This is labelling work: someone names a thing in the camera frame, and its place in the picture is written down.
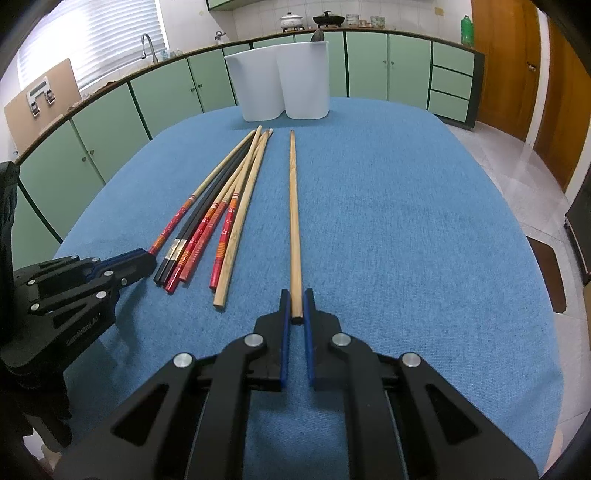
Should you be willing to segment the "green lower kitchen cabinets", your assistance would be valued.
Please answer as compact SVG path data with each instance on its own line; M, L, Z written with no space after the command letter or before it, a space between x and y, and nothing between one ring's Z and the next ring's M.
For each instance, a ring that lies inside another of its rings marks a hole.
M204 48L145 68L69 106L17 157L14 267L51 258L98 192L160 132L235 106L226 57L310 38L301 32ZM332 96L406 103L446 123L474 127L483 53L408 32L329 29L325 41Z

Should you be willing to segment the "pale bamboo chopstick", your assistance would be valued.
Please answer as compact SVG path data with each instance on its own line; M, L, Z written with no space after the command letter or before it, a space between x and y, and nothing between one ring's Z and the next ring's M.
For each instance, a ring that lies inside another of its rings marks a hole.
M249 177L240 182L240 190L238 191L238 209L232 217L231 231L229 232L228 241L224 250L224 257L219 270L219 277L215 287L215 294L213 306L216 309L223 309L225 307L226 298L228 298L228 288L231 280L233 267L235 267L235 258L238 255L238 246L240 237L242 237L243 225L247 211L249 210L250 198L256 186L256 179L259 176L260 164L263 161L264 151L266 151L266 144L269 142L270 136L273 135L273 130L267 130L263 135L259 136L259 143L257 143L256 150L250 155Z

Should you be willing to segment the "brown wooden stool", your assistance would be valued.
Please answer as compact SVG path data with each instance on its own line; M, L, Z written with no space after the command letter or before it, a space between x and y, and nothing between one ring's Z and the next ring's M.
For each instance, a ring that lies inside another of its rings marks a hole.
M564 283L554 249L539 240L527 237L542 273L553 311L563 314L567 308Z

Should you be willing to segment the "white double utensil holder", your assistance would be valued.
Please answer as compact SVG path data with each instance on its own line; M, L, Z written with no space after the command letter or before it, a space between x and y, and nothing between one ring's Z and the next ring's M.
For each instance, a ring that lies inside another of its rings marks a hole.
M328 116L327 42L267 46L224 60L246 122L270 121L283 114L295 120Z

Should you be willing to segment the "green bottle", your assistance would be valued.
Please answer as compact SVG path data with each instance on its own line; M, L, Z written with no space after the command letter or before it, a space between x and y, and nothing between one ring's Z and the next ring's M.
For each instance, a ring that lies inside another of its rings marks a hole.
M461 43L470 48L474 47L474 24L469 15L465 15L461 20Z

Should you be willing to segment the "black chopstick silver band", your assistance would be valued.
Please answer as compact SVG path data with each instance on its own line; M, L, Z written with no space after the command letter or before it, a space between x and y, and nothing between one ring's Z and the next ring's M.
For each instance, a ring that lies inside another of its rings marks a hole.
M177 266L180 265L180 260L184 259L184 254L189 254L189 249L192 247L192 243L197 240L198 235L200 234L200 231L198 230L199 227L204 227L206 225L206 223L209 220L209 217L211 217L213 211L215 210L216 207L216 201L217 201L217 196L214 199L214 202L211 204L211 207L208 209L208 211L206 212L204 219L201 220L201 222L199 223L198 227L197 227L197 231L195 231L192 235L192 237L190 238L190 240L187 242L186 244L186 249L184 250L184 252L182 253L182 255L180 256L180 258L178 259L178 262L176 263L176 266L173 268L172 273L175 271L175 268Z

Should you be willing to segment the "cardboard box with picture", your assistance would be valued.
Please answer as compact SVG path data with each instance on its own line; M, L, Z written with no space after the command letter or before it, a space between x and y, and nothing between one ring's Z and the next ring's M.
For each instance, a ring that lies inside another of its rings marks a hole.
M26 151L80 100L70 59L61 61L30 83L4 108L16 152Z

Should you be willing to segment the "red patterned chopstick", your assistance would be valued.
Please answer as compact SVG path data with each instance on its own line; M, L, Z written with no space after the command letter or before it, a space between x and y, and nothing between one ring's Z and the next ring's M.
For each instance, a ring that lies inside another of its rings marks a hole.
M244 159L238 167L238 174L243 165L245 165ZM222 188L221 199L217 199L215 210L213 211L211 217L209 217L206 225L204 227L198 228L200 234L198 235L197 240L192 243L190 255L182 263L182 269L178 275L178 280L180 282L187 282L190 279L194 268L197 266L202 254L204 254L204 250L214 230L216 229L219 220L221 220L222 214L224 213L225 209L228 208L232 190L235 188L235 181L238 177L238 174L233 174L228 180L228 186Z

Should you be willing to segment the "chrome sink faucet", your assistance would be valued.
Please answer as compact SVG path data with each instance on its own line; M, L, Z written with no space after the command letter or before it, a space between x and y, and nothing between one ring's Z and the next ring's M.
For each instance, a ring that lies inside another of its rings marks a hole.
M153 46L153 42L151 40L151 37L147 33L143 33L141 35L141 48L142 48L142 55L141 55L142 60L150 58L152 65L155 65L158 63L158 59L156 57L156 52L155 52L155 49Z

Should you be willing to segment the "red white handled chopstick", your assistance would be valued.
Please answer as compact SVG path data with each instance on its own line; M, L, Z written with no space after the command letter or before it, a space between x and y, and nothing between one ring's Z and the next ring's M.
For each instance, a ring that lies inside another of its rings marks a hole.
M242 187L245 183L245 178L247 174L249 174L250 164L252 164L254 153L256 152L256 147L259 145L259 139L262 135L262 130L263 126L259 125L259 127L257 127L256 129L256 133L254 133L252 145L250 145L249 147L249 152L245 155L245 165L242 166L242 169L240 170L238 177L235 181L235 188L233 188L232 190L231 198L228 204L228 210L226 210L221 230L221 238L219 238L214 258L213 268L211 272L211 282L209 282L209 288L211 288L212 291L216 290L219 278L221 278L222 264L226 250L228 250L228 242L232 225L235 221L235 210L238 209L240 195L242 195Z

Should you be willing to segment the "black wok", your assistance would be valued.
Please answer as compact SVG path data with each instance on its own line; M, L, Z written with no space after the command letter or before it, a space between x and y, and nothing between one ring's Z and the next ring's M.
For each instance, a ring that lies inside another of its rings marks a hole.
M332 13L329 10L323 11L321 15L314 16L312 19L318 25L318 28L341 28L346 21L344 16Z

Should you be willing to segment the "white cooking pot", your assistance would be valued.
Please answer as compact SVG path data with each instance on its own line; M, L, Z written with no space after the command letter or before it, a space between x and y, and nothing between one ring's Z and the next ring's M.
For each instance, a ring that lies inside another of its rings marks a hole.
M287 12L280 17L280 29L283 32L304 29L304 17L293 12Z

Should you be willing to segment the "blue table cloth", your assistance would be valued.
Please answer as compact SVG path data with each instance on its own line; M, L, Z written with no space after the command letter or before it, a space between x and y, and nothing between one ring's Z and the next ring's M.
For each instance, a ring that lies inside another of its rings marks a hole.
M155 136L96 195L56 257L149 247L189 191L254 125L238 107ZM563 396L554 314L518 220L486 171L431 113L332 99L318 121L273 128L225 310L209 289L221 225L188 287L152 277L121 291L116 323L67 369L80 443L173 355L216 354L276 311L290 288L288 150L297 138L304 288L374 351L414 351L516 443L541 473ZM244 479L348 479L339 392L308 384L304 328L290 329L283 393L252 393Z

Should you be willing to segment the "plain wooden chopstick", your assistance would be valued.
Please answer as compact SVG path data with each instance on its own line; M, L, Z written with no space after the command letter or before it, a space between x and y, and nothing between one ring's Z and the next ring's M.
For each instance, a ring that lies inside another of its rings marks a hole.
M297 200L296 133L290 131L290 297L291 322L303 323L303 274L301 274L300 216Z

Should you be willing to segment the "white window blind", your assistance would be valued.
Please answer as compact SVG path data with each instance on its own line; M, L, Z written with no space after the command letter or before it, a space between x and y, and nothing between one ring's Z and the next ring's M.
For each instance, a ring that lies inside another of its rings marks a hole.
M167 41L154 1L62 1L44 16L16 55L18 80L26 86L65 59L70 59L77 85L141 59L141 35L147 33L155 52Z

